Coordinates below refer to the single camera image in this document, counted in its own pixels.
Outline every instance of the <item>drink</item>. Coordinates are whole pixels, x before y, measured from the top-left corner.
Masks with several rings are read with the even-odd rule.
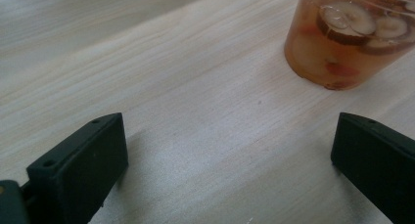
[[[353,88],[415,44],[415,0],[300,0],[285,44],[297,75]]]

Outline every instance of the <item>cup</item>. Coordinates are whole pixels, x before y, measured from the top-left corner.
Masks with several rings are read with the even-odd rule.
[[[331,90],[363,83],[415,45],[415,0],[300,0],[285,56]]]

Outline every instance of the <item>light wood surface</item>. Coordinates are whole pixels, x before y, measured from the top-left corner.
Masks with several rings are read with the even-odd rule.
[[[330,162],[340,112],[415,137],[415,53],[362,86],[297,77],[298,0],[0,0],[0,179],[122,112],[91,223],[390,223]]]

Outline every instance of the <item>black object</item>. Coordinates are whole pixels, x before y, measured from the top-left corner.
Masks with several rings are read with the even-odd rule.
[[[121,113],[96,118],[31,164],[22,188],[0,181],[0,223],[88,223],[127,165]]]
[[[333,164],[393,223],[415,223],[415,141],[362,116],[341,113]]]

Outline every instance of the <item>orange liquid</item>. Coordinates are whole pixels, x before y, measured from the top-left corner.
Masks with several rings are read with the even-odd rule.
[[[406,42],[408,45],[403,47],[401,44],[396,45],[396,42],[382,49],[370,50],[366,48],[367,43],[359,46],[345,45],[329,39],[316,21],[320,7],[333,1],[340,0],[299,1],[286,40],[285,56],[290,67],[300,77],[327,89],[351,89],[397,60],[415,43]],[[379,8],[374,11],[374,18],[382,14],[379,13]]]

